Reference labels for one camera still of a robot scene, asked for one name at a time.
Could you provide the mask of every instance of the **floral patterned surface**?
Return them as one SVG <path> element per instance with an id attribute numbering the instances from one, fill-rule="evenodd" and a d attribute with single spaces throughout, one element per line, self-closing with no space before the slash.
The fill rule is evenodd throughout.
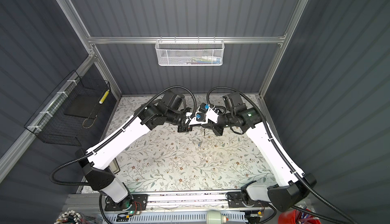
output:
<path id="1" fill-rule="evenodd" d="M 256 102 L 255 95 L 248 97 Z M 122 97 L 106 135 L 150 98 Z M 205 95 L 195 98 L 198 105 L 206 102 Z M 223 105 L 221 95 L 211 95 L 210 101 Z M 193 107 L 191 97 L 186 96 L 186 102 Z M 120 172 L 116 175 L 131 192 L 232 189 L 252 180 L 275 181 L 255 144 L 246 134 L 237 135 L 229 129 L 218 137 L 201 127 L 177 133 L 177 126 L 160 125 L 120 153 L 117 161 Z M 89 186 L 82 190 L 91 192 Z"/>

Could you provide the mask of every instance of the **black mesh basket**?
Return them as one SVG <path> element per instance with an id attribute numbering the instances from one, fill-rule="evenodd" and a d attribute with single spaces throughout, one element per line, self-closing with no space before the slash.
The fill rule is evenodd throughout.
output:
<path id="1" fill-rule="evenodd" d="M 25 128 L 44 143 L 81 146 L 87 140 L 95 119 L 110 93 L 105 80 L 77 77 L 47 109 L 41 111 L 41 119 Z"/>

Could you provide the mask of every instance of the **red bucket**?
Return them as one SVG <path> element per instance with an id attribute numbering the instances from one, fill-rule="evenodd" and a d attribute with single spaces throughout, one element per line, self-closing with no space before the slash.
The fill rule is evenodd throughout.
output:
<path id="1" fill-rule="evenodd" d="M 299 211 L 297 211 L 297 210 L 283 212 L 279 216 L 278 224 L 295 224 L 295 218 L 296 218 L 296 215 L 298 214 L 298 212 Z M 309 221 L 306 221 L 306 223 L 321 224 L 321 222 L 319 220 L 309 220 Z"/>

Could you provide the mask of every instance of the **white mesh basket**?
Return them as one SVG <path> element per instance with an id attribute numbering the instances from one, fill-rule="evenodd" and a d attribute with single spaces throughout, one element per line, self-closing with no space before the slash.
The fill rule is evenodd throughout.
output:
<path id="1" fill-rule="evenodd" d="M 220 66 L 223 41 L 214 43 L 165 43 L 156 41 L 158 64 L 161 66 Z"/>

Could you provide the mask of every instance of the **yellow connector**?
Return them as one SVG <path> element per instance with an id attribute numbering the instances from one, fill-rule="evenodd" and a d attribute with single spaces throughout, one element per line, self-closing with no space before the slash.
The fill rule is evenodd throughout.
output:
<path id="1" fill-rule="evenodd" d="M 100 99 L 99 104 L 103 104 L 103 102 L 104 102 L 104 100 L 107 98 L 107 95 L 108 95 L 109 92 L 110 92 L 110 90 L 107 90 L 107 91 L 104 93 L 104 96 Z"/>

